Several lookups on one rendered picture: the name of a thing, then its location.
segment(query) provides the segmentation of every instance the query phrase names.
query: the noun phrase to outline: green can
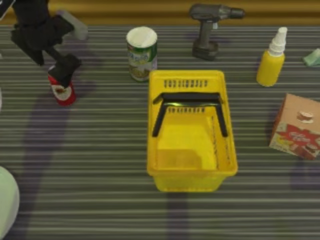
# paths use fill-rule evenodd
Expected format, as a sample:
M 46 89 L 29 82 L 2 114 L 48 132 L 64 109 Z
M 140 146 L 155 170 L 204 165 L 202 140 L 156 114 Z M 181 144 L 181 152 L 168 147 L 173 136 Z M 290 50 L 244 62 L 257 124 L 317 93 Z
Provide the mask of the green can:
M 149 80 L 149 73 L 157 69 L 157 33 L 147 27 L 131 29 L 126 35 L 129 72 L 137 82 Z

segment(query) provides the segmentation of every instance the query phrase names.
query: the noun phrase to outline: red and brown box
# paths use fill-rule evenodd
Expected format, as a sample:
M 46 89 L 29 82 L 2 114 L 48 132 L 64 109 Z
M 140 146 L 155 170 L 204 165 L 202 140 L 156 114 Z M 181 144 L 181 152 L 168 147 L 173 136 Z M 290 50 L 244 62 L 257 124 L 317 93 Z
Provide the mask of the red and brown box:
M 314 160 L 320 152 L 320 102 L 286 94 L 269 147 Z

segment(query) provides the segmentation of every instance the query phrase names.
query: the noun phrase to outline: yellow bottle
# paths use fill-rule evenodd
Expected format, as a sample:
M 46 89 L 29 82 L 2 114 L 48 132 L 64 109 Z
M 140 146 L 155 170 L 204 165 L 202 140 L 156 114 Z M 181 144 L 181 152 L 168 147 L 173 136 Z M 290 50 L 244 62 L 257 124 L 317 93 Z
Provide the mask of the yellow bottle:
M 264 87 L 271 87 L 278 80 L 285 62 L 284 51 L 286 48 L 287 31 L 286 27 L 280 27 L 270 43 L 269 49 L 264 51 L 262 55 L 256 81 Z

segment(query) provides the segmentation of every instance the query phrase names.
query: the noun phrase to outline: tin can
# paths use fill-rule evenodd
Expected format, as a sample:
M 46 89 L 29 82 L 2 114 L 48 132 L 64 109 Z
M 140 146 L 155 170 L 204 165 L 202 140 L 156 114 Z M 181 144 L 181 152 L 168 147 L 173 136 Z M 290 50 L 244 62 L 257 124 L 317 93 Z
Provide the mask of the tin can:
M 74 101 L 76 100 L 76 94 L 72 82 L 70 82 L 70 85 L 68 87 L 64 88 L 50 74 L 48 74 L 48 79 L 51 84 L 55 100 L 59 105 L 68 106 L 74 103 Z
M 126 35 L 129 72 L 137 82 L 149 80 L 149 73 L 157 69 L 157 33 L 147 27 L 131 29 Z

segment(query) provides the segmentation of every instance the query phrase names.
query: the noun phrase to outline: can label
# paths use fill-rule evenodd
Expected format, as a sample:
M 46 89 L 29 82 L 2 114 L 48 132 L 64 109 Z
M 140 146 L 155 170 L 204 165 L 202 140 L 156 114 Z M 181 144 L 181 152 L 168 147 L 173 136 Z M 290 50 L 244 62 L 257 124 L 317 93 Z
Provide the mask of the can label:
M 146 48 L 138 48 L 127 43 L 129 72 L 133 79 L 145 82 L 149 73 L 157 69 L 157 43 Z
M 54 96 L 60 101 L 66 101 L 72 94 L 70 86 L 64 88 L 60 85 L 51 85 Z

